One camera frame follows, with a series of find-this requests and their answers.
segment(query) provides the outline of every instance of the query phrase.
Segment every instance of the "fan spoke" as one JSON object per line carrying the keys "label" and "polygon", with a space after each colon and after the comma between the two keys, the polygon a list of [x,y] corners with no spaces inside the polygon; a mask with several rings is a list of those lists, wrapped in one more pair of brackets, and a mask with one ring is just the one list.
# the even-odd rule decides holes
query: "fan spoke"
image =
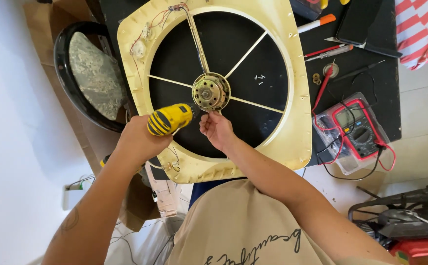
{"label": "fan spoke", "polygon": [[187,22],[189,23],[189,28],[191,29],[191,34],[193,34],[194,44],[197,49],[197,56],[199,58],[199,63],[203,69],[204,74],[209,72],[209,66],[207,65],[206,56],[204,54],[203,46],[201,45],[201,39],[197,32],[196,24],[194,23],[193,15],[190,12],[186,12]]}
{"label": "fan spoke", "polygon": [[174,84],[178,84],[178,85],[187,86],[189,88],[193,88],[192,85],[184,84],[184,83],[181,83],[181,82],[176,82],[176,81],[173,81],[173,80],[170,80],[170,79],[165,79],[165,78],[161,78],[161,77],[154,76],[154,75],[148,75],[148,76],[152,77],[152,78],[155,78],[155,79],[160,79],[160,80],[167,81],[167,82],[170,82],[170,83],[174,83]]}
{"label": "fan spoke", "polygon": [[234,68],[232,68],[232,70],[230,70],[230,72],[225,76],[225,78],[229,78],[229,76],[235,71],[235,69],[237,69],[237,67],[245,60],[245,58],[250,54],[250,52],[253,51],[253,49],[255,49],[256,45],[258,45],[258,43],[260,43],[260,41],[262,41],[262,39],[266,36],[266,34],[268,34],[266,31],[260,36],[260,38],[253,44],[253,46],[246,52],[246,54],[240,59],[240,61],[238,61],[238,63],[234,66]]}
{"label": "fan spoke", "polygon": [[272,108],[272,107],[269,107],[269,106],[260,105],[260,104],[257,104],[257,103],[253,103],[253,102],[248,101],[248,100],[239,99],[239,98],[232,97],[232,96],[230,96],[230,99],[231,100],[237,100],[237,101],[240,101],[240,102],[243,102],[243,103],[246,103],[246,104],[250,104],[250,105],[253,105],[253,106],[257,106],[257,107],[262,107],[264,109],[269,109],[269,110],[276,111],[276,112],[279,112],[279,113],[284,113],[284,111],[282,111],[282,110],[275,109],[275,108]]}

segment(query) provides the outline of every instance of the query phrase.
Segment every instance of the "striped fabric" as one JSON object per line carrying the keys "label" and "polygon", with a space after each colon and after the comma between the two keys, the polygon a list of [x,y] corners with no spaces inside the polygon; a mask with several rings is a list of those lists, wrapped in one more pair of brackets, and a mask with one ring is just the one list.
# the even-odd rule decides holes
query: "striped fabric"
{"label": "striped fabric", "polygon": [[400,63],[416,70],[428,63],[428,0],[395,0]]}

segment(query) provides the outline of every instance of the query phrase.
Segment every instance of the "person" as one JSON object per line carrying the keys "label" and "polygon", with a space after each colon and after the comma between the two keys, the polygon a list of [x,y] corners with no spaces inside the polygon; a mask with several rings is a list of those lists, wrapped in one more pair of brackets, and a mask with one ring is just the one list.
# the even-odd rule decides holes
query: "person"
{"label": "person", "polygon": [[[171,135],[149,134],[147,118],[136,116],[126,125],[111,158],[55,233],[42,265],[105,262],[132,176],[172,141]],[[305,179],[235,136],[225,117],[205,114],[200,131],[247,179],[223,183],[195,200],[166,264],[398,264]]]}

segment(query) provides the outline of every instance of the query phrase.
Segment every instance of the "beige t-shirt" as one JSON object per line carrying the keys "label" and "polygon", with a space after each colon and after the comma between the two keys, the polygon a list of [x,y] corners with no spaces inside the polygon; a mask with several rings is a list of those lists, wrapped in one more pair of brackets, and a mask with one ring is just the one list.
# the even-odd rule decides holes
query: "beige t-shirt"
{"label": "beige t-shirt", "polygon": [[387,265],[362,258],[332,261],[284,204],[246,179],[199,197],[174,243],[166,265]]}

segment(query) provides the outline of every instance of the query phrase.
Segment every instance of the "black chair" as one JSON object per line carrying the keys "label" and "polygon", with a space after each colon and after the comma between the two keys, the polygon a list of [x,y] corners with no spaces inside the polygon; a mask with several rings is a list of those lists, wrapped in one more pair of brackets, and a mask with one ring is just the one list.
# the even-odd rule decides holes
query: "black chair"
{"label": "black chair", "polygon": [[127,102],[122,73],[117,61],[94,46],[85,35],[109,38],[106,26],[77,22],[58,34],[54,61],[65,93],[89,120],[102,128],[122,132],[125,123],[116,121]]}

